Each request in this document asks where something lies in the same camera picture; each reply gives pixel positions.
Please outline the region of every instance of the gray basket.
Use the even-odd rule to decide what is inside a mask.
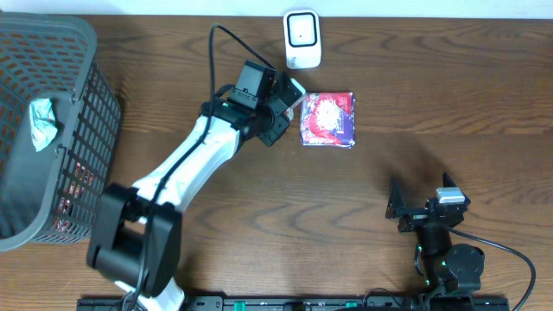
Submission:
[[[92,228],[121,119],[96,47],[78,18],[0,13],[0,251],[71,244]],[[50,98],[58,129],[40,152],[33,98]]]

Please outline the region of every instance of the red snack package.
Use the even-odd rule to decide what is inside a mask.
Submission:
[[[354,104],[352,92],[309,93],[300,116],[302,144],[351,148],[355,144]]]

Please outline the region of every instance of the white wall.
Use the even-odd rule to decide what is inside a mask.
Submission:
[[[553,0],[0,0],[0,10],[59,14],[553,18]]]

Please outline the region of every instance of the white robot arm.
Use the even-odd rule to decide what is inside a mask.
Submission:
[[[306,93],[286,73],[250,61],[226,91],[227,99],[219,91],[204,103],[192,133],[158,168],[131,188],[113,184],[102,195],[87,263],[127,292],[139,288],[133,299],[150,311],[176,311],[184,299],[173,274],[190,201],[245,141],[257,136],[271,146],[278,140],[290,123],[287,111]],[[125,220],[146,224],[146,232],[126,228]]]

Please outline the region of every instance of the wooden table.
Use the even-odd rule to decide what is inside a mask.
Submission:
[[[111,173],[124,185],[181,143],[209,98],[213,22],[285,68],[281,18],[84,18],[124,99]],[[415,235],[384,218],[389,179],[400,176],[421,205],[447,170],[473,201],[458,228],[530,257],[537,285],[524,310],[551,310],[551,22],[322,18],[321,34],[321,65],[292,75],[311,92],[355,93],[357,144],[303,147],[297,119],[272,148],[245,144],[184,215],[177,282],[228,295],[422,289]],[[225,35],[215,47],[217,85],[234,83],[250,56]],[[527,266],[475,245],[486,253],[481,293],[505,294],[514,307]],[[121,295],[86,267],[86,247],[28,244],[2,254],[0,310],[74,310],[82,295]]]

